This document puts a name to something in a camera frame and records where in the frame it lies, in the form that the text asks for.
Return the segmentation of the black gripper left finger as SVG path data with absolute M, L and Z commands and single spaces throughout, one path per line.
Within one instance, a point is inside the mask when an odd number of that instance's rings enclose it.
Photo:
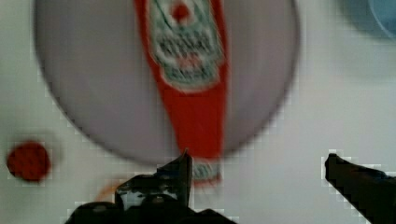
M 184 206 L 189 204 L 192 158 L 185 150 L 152 175 L 136 175 L 115 190 L 115 203 L 122 209 L 140 206 L 149 196 L 165 195 Z

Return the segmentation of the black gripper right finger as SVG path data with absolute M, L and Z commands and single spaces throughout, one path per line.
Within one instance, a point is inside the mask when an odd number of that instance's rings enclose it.
M 331 153 L 325 179 L 371 224 L 395 224 L 396 182 L 386 173 Z

